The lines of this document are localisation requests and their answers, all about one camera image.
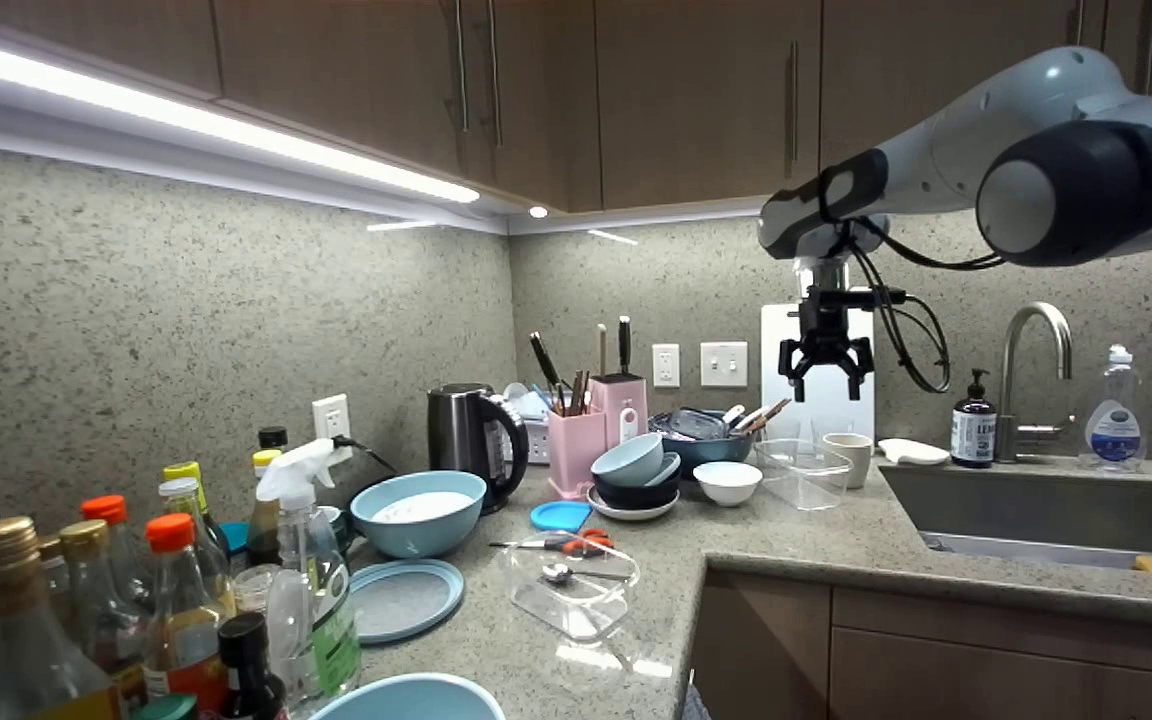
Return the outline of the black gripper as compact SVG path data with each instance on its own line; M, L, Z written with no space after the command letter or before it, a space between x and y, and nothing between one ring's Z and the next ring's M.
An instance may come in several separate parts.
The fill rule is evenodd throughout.
M865 378L872 373L872 346L865 337L848 330L848 313L872 313L872 292L853 292L842 285L841 261L801 261L801 337L778 344L778 374L791 387L791 400L802 403L807 387L802 374L810 369L841 369L848 374L848 400L861 400Z

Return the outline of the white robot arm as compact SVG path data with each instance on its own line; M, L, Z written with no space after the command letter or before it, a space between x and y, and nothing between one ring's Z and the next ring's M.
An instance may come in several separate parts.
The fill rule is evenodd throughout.
M801 337L778 344L778 374L833 362L848 394L872 346L848 337L853 309L884 287L848 292L841 263L895 246L884 219L970 206L986 242L970 263L1068 267L1152 246L1152 91L1131 91L1095 48L1048 48L979 79L929 119L778 189L759 206L759 246L802 261Z

